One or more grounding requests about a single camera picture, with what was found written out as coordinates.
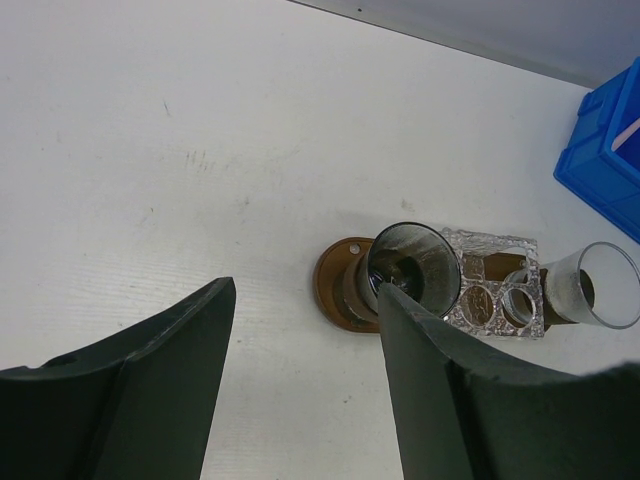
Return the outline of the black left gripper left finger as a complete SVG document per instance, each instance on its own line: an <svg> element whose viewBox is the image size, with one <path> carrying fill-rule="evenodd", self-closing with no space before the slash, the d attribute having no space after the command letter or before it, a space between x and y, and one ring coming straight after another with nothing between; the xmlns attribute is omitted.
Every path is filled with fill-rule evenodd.
<svg viewBox="0 0 640 480"><path fill-rule="evenodd" d="M235 303L219 278L40 367L4 370L2 477L199 478Z"/></svg>

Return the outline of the dark glass cup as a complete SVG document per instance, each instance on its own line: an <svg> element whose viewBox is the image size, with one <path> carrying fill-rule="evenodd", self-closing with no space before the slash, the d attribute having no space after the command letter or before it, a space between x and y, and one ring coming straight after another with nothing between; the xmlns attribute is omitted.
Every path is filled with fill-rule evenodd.
<svg viewBox="0 0 640 480"><path fill-rule="evenodd" d="M377 235L358 269L358 293L373 312L378 311L384 284L443 317L461 291L459 260L440 232L417 222L399 222Z"/></svg>
<svg viewBox="0 0 640 480"><path fill-rule="evenodd" d="M545 300L563 320L614 330L639 321L639 267L620 247L591 243L543 269Z"/></svg>

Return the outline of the clear textured toothbrush holder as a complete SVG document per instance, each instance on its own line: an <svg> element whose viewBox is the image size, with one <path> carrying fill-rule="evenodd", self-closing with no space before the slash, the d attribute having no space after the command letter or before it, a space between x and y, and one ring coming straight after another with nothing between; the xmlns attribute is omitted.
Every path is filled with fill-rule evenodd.
<svg viewBox="0 0 640 480"><path fill-rule="evenodd" d="M476 337L545 335L538 243L532 238L444 228L459 260L461 291L443 320Z"/></svg>

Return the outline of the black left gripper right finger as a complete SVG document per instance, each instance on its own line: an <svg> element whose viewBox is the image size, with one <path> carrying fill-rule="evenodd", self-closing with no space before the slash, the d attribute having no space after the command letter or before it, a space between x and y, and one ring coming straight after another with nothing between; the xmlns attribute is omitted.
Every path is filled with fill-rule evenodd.
<svg viewBox="0 0 640 480"><path fill-rule="evenodd" d="M391 284L378 297L407 479L635 479L639 367L576 376L497 350Z"/></svg>

